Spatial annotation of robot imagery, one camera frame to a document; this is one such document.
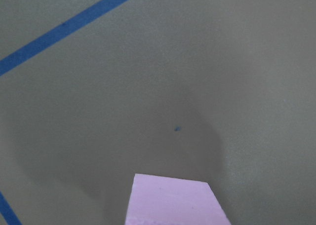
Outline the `pink foam block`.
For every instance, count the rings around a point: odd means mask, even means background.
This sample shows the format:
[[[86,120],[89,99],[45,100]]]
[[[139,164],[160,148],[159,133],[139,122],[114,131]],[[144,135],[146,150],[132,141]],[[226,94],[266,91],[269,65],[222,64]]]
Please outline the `pink foam block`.
[[[135,174],[127,225],[230,224],[206,182]]]

